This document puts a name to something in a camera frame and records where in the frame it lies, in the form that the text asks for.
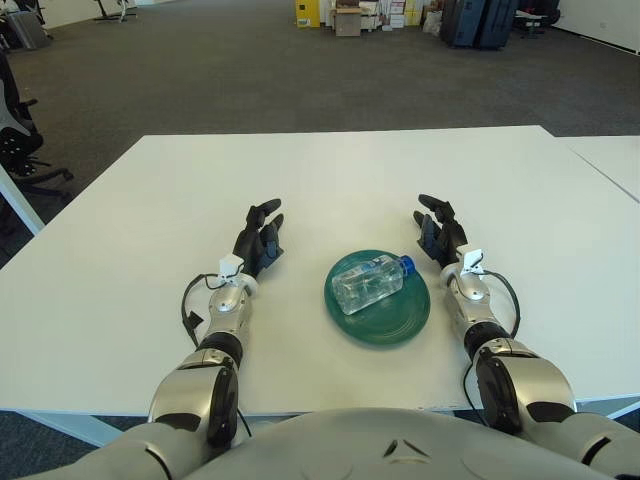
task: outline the table leg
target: table leg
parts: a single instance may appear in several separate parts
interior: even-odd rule
[[[107,443],[115,440],[122,433],[117,428],[112,427],[91,415],[44,413],[28,410],[19,411],[18,413],[96,447],[105,446]]]
[[[0,166],[0,193],[9,202],[13,211],[34,235],[44,228],[44,223],[33,210],[22,192],[13,183],[9,174]]]

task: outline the yellow box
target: yellow box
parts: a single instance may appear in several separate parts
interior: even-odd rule
[[[407,27],[420,26],[420,20],[422,20],[422,11],[408,11],[404,12],[404,24]]]
[[[296,25],[299,28],[320,26],[318,0],[296,0]]]

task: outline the desk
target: desk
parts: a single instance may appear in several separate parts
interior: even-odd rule
[[[640,202],[640,136],[558,139]]]
[[[466,408],[468,360],[416,244],[418,193],[452,202],[518,292],[520,340],[578,399],[640,394],[640,207],[542,128],[504,127],[143,137],[0,271],[0,408],[144,415],[193,350],[185,285],[273,197],[285,254],[259,278],[243,412]],[[358,345],[325,310],[326,273],[363,248],[412,256],[429,287],[429,320],[404,345]],[[509,328],[508,295],[491,286]],[[194,291],[208,319],[207,300]]]

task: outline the green plate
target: green plate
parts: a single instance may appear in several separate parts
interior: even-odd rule
[[[398,258],[381,250],[361,250],[342,258],[324,282],[324,301],[331,317],[350,336],[374,345],[393,345],[414,337],[429,317],[429,290],[418,272],[405,278],[401,290],[352,314],[345,315],[333,295],[331,280],[360,262],[380,255]]]

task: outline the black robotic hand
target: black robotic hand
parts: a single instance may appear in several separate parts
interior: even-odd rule
[[[276,198],[249,209],[247,226],[240,232],[233,247],[233,254],[244,260],[242,273],[256,278],[262,269],[284,253],[278,241],[278,230],[284,222],[284,215],[279,214],[271,223],[264,225],[266,218],[281,204],[280,199]]]
[[[436,260],[441,268],[456,263],[456,249],[467,244],[467,236],[462,225],[454,218],[453,207],[449,202],[429,195],[419,195],[418,201],[431,210],[436,220],[442,224],[442,227],[438,226],[429,214],[414,211],[413,218],[421,229],[418,245],[430,258]]]

